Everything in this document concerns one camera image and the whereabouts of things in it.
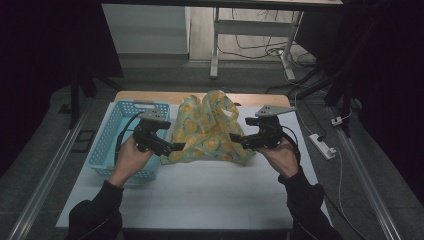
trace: blue plastic basket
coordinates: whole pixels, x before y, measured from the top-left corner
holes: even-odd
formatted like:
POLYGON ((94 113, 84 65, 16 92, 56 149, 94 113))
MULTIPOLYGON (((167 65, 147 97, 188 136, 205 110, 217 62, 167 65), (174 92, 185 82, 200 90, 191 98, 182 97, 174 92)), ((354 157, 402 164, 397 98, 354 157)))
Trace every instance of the blue plastic basket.
MULTIPOLYGON (((119 133, 124 129, 132 116, 153 108, 160 110, 164 120, 169 121, 170 106, 168 103, 134 100, 120 100, 111 103, 87 156, 88 166, 94 169, 100 176, 107 179, 114 169, 115 146, 119 133)), ((135 119, 128 127, 128 130, 133 130, 139 121, 138 118, 135 119)), ((127 131, 122 142, 131 134, 132 131, 127 131)), ((161 129, 156 134, 158 137, 165 139, 166 130, 161 129)), ((159 157, 153 155, 146 166, 130 178, 127 183, 139 184, 155 180, 159 166, 159 157)))

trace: power strip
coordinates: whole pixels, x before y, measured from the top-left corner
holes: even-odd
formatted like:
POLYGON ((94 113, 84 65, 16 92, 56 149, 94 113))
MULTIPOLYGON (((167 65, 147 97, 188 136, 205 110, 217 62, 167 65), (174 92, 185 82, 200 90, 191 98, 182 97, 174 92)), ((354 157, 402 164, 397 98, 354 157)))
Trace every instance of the power strip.
POLYGON ((336 156, 336 149, 329 148, 327 144, 325 144, 324 141, 318 141, 318 134, 312 134, 309 136, 309 139, 314 143, 314 145, 318 148, 318 150, 322 153, 322 155, 327 159, 330 160, 336 156))

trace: white wall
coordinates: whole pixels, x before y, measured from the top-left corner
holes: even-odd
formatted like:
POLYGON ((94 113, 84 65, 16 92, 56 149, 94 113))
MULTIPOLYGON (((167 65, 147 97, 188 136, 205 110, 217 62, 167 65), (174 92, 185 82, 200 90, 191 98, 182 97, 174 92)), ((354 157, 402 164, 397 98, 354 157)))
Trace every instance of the white wall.
POLYGON ((118 53, 187 54, 188 7, 102 4, 118 53))

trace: black sleeve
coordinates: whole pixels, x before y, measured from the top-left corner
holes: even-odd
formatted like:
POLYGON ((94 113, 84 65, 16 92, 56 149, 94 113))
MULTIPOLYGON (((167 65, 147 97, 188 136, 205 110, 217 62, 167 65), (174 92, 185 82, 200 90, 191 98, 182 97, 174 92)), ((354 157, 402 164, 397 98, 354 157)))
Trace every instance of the black sleeve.
POLYGON ((309 184, 299 166, 299 172, 284 179, 281 175, 278 181, 285 185, 287 191, 287 207, 293 217, 293 235, 295 240, 309 239, 343 239, 321 211, 324 200, 324 188, 320 184, 309 184))
POLYGON ((78 203, 69 213, 69 229, 65 240, 112 240, 122 228, 119 207, 124 189, 104 181, 92 201, 78 203))

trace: crumpled fabric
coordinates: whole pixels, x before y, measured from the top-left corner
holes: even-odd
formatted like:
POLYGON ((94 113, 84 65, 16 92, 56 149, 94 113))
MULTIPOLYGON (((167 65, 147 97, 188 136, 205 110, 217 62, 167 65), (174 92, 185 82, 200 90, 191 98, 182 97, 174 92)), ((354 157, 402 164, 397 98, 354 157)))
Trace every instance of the crumpled fabric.
POLYGON ((244 136, 238 116, 236 105, 222 91, 208 92, 202 100, 187 96, 178 109, 171 138, 171 143, 186 145, 183 151, 162 156, 162 164, 188 163, 209 155, 216 160, 245 165, 255 152, 232 142, 228 134, 244 136))

